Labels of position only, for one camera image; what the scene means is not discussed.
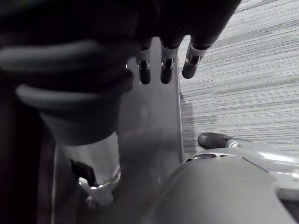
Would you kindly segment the right robot hand black cloth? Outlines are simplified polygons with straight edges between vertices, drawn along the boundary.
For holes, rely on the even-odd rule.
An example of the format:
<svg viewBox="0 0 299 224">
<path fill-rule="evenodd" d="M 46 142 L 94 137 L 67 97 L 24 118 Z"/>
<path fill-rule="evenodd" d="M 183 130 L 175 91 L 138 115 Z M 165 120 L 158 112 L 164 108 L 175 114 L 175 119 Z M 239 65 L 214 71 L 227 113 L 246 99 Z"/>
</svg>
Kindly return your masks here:
<svg viewBox="0 0 299 224">
<path fill-rule="evenodd" d="M 153 37 L 168 70 L 186 35 L 204 55 L 237 0 L 3 0 L 0 3 L 0 208 L 34 205 L 43 126 L 78 177 L 110 184 L 119 171 L 121 96 L 128 59 Z"/>
</svg>

